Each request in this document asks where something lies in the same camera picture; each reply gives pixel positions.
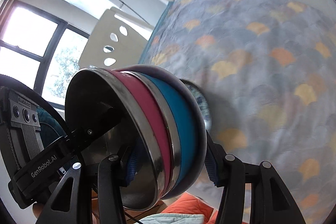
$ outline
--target stainless steel bowl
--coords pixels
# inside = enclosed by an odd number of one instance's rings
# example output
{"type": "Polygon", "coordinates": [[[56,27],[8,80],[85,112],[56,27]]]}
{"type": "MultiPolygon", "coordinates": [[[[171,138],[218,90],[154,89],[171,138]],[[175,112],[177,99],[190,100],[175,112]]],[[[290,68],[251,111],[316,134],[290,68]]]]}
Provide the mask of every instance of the stainless steel bowl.
{"type": "Polygon", "coordinates": [[[131,72],[131,71],[123,71],[123,72],[135,76],[142,83],[144,83],[147,89],[152,93],[156,103],[158,104],[161,110],[163,120],[165,121],[165,126],[168,129],[169,139],[171,141],[171,147],[172,147],[172,167],[171,167],[172,173],[168,188],[165,191],[165,193],[168,193],[175,186],[177,179],[179,178],[181,169],[181,145],[174,116],[161,91],[151,80],[149,80],[147,77],[137,72],[131,72]]]}
{"type": "Polygon", "coordinates": [[[197,177],[199,176],[205,160],[205,154],[207,150],[207,135],[205,131],[204,126],[204,120],[202,117],[202,113],[200,111],[200,108],[198,107],[198,104],[189,91],[189,89],[173,74],[168,72],[167,70],[153,66],[153,65],[133,65],[128,66],[126,68],[118,69],[119,71],[135,71],[144,73],[146,75],[149,75],[154,78],[158,78],[169,85],[171,85],[173,88],[175,88],[187,101],[188,105],[190,106],[191,110],[193,111],[195,122],[198,127],[198,149],[196,153],[196,157],[194,159],[194,162],[192,164],[192,167],[190,168],[187,175],[181,180],[181,182],[175,186],[174,189],[169,191],[167,194],[165,194],[162,199],[169,199],[176,197],[182,193],[184,193],[186,190],[189,189],[190,186],[194,184],[197,177]]]}
{"type": "Polygon", "coordinates": [[[94,165],[121,145],[133,145],[141,138],[147,149],[134,180],[120,187],[123,206],[135,211],[153,207],[164,195],[165,174],[161,152],[152,128],[129,90],[104,69],[80,70],[71,80],[65,103],[66,122],[70,130],[90,123],[110,107],[120,109],[124,117],[112,130],[82,152],[87,165],[94,165]]]}

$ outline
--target window pane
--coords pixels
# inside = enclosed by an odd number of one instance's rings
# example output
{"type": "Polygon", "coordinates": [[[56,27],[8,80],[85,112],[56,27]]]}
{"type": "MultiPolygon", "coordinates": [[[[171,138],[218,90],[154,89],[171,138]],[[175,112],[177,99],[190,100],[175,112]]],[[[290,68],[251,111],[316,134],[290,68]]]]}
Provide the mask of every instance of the window pane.
{"type": "Polygon", "coordinates": [[[52,57],[44,83],[42,97],[56,104],[64,105],[70,80],[79,70],[78,61],[87,38],[66,29],[52,57]]]}
{"type": "Polygon", "coordinates": [[[39,69],[40,62],[13,52],[5,47],[0,47],[0,74],[13,77],[31,89],[39,69]]]}
{"type": "Polygon", "coordinates": [[[1,39],[13,46],[43,56],[57,24],[22,8],[15,8],[1,39]]]}

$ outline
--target blue bowl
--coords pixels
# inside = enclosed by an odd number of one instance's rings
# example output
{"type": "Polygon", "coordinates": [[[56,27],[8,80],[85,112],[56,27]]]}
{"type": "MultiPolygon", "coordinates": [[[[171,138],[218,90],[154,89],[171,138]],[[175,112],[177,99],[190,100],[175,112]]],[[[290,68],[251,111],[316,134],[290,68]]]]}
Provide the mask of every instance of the blue bowl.
{"type": "Polygon", "coordinates": [[[174,188],[185,177],[192,166],[198,147],[198,133],[195,121],[185,99],[167,83],[143,74],[151,80],[165,97],[174,116],[181,145],[181,169],[174,188]]]}

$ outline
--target light blue blanket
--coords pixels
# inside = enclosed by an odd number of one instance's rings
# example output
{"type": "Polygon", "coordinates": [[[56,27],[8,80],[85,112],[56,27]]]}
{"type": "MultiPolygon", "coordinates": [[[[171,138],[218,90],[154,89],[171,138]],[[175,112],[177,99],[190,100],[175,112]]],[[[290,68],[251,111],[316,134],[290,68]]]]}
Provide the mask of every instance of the light blue blanket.
{"type": "MultiPolygon", "coordinates": [[[[310,224],[336,203],[335,23],[293,0],[176,0],[144,58],[199,85],[213,140],[270,161],[310,224]]],[[[219,205],[206,172],[194,186],[219,205]]]]}
{"type": "Polygon", "coordinates": [[[203,224],[204,215],[156,214],[140,220],[143,224],[203,224]]]}

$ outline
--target patterned bedspread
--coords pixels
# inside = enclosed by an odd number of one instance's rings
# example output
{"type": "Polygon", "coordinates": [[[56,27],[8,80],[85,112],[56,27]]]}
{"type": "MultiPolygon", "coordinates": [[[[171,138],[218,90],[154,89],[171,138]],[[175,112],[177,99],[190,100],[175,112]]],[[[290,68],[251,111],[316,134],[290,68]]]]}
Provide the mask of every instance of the patterned bedspread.
{"type": "MultiPolygon", "coordinates": [[[[325,220],[336,203],[334,20],[292,0],[176,0],[144,63],[202,87],[214,141],[270,161],[306,223],[325,220]]],[[[206,172],[194,187],[220,199],[206,172]]]]}

